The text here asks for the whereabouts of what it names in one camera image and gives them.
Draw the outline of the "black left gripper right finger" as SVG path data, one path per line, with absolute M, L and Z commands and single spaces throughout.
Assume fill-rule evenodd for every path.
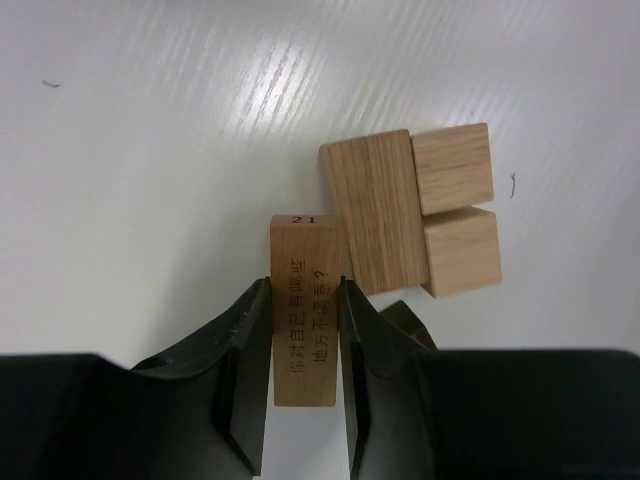
M 639 359 L 611 349 L 394 353 L 351 280 L 338 290 L 354 479 L 635 479 Z

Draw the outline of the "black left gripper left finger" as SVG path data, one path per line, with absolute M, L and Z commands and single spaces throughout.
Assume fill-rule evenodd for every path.
M 98 355 L 1 359 L 5 479 L 251 479 L 261 472 L 271 289 L 133 368 Z

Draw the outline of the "light wood cube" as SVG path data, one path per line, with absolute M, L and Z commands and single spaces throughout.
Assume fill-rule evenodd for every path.
M 411 138 L 424 216 L 494 199 L 488 125 L 447 127 Z
M 423 218 L 429 280 L 424 288 L 435 298 L 477 290 L 502 282 L 496 215 L 464 207 Z

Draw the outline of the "long wood block printed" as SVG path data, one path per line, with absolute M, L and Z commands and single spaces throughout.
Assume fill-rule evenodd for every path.
M 275 215 L 270 222 L 274 403 L 336 402 L 340 224 L 331 215 Z

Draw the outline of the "wide light wood block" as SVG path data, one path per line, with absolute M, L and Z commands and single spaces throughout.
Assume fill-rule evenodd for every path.
M 411 136 L 406 129 L 320 146 L 355 282 L 367 295 L 429 281 Z

